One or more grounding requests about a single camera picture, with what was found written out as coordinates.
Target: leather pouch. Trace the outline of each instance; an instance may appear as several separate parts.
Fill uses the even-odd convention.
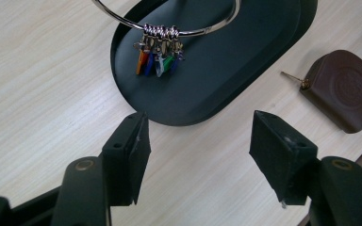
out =
[[[362,130],[362,59],[336,50],[310,68],[300,92],[348,134]]]

